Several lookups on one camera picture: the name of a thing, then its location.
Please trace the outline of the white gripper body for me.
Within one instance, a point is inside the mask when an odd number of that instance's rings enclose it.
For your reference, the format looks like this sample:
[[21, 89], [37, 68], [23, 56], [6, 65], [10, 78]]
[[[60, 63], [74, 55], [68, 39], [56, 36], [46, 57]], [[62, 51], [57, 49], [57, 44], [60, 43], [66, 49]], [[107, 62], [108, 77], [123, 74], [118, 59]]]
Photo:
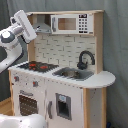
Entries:
[[26, 13], [23, 10], [18, 11], [14, 14], [14, 19], [23, 28], [23, 37], [27, 43], [34, 40], [37, 35], [33, 29], [31, 23], [29, 22]]

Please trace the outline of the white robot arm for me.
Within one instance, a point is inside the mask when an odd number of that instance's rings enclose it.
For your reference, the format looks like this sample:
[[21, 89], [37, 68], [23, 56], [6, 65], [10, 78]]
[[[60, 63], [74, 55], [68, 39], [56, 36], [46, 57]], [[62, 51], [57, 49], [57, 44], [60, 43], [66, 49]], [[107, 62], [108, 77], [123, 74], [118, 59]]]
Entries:
[[[26, 43], [36, 38], [35, 30], [29, 22], [26, 13], [19, 10], [10, 18], [11, 25], [0, 31], [0, 46], [4, 48], [7, 57], [0, 62], [0, 73], [6, 70], [22, 54], [18, 37], [22, 36]], [[0, 114], [0, 128], [46, 128], [46, 121], [39, 114], [28, 116], [8, 116]]]

